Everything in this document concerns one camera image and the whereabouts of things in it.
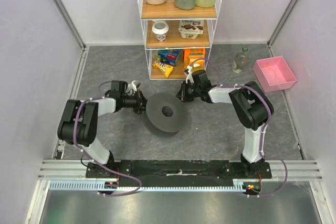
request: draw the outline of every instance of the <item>gray roll of tape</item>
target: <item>gray roll of tape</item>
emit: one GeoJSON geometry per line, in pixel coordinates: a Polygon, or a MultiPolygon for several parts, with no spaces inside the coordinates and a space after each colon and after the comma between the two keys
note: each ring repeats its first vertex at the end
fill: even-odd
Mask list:
{"type": "Polygon", "coordinates": [[[170,93],[157,93],[148,99],[144,122],[158,136],[172,136],[187,124],[187,109],[170,93]]]}

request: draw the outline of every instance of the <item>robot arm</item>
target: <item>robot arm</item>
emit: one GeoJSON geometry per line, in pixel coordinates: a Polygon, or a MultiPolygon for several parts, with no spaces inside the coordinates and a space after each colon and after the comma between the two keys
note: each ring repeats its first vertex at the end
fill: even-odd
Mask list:
{"type": "MultiPolygon", "coordinates": [[[[112,81],[111,89],[105,93],[106,98],[88,102],[84,105],[77,126],[77,142],[87,153],[99,163],[113,168],[113,154],[102,146],[97,136],[98,117],[114,113],[122,108],[133,108],[136,114],[141,114],[147,100],[139,89],[140,83],[133,81],[112,81]]],[[[68,100],[58,127],[59,139],[70,145],[73,143],[75,117],[81,104],[80,100],[68,100]]]]}
{"type": "MultiPolygon", "coordinates": [[[[231,103],[245,128],[245,145],[241,161],[247,163],[250,169],[257,168],[259,163],[263,162],[259,152],[261,129],[268,119],[263,103],[246,88],[221,88],[211,85],[205,70],[192,72],[192,67],[189,67],[186,74],[186,81],[182,83],[177,97],[184,102],[191,102],[194,98],[200,97],[207,103],[231,103]]],[[[272,104],[257,83],[252,81],[245,86],[256,90],[268,104],[271,113],[274,113],[272,104]]]]}

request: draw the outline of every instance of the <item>orange box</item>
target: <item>orange box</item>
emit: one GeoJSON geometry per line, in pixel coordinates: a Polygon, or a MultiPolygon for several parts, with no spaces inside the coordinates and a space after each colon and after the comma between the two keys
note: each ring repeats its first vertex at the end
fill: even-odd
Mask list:
{"type": "MultiPolygon", "coordinates": [[[[199,58],[205,58],[205,48],[188,48],[183,50],[184,55],[184,69],[187,68],[188,65],[193,63],[195,60],[199,58]]],[[[197,62],[204,69],[204,60],[200,60],[197,62]]]]}

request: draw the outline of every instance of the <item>chobani yogurt container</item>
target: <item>chobani yogurt container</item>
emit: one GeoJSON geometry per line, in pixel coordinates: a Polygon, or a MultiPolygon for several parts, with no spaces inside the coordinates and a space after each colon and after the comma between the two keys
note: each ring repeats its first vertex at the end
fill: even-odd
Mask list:
{"type": "Polygon", "coordinates": [[[166,37],[167,37],[167,32],[169,30],[169,26],[167,24],[167,22],[159,20],[154,22],[153,27],[152,27],[152,31],[153,33],[155,33],[156,35],[156,39],[158,41],[165,41],[166,37]]]}
{"type": "Polygon", "coordinates": [[[204,20],[199,19],[183,19],[180,20],[180,25],[178,27],[181,37],[184,39],[196,39],[199,34],[203,33],[204,20]]]}

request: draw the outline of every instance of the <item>black mounting plate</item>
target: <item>black mounting plate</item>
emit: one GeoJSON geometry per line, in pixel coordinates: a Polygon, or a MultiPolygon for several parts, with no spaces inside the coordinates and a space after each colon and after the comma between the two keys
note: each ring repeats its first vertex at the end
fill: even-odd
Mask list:
{"type": "MultiPolygon", "coordinates": [[[[138,178],[144,187],[215,187],[232,186],[233,179],[272,178],[268,163],[263,162],[252,172],[246,164],[228,160],[121,160],[115,170],[138,178]]],[[[87,178],[117,178],[98,165],[88,163],[87,178]]],[[[120,177],[119,186],[137,186],[132,179],[120,177]]]]}

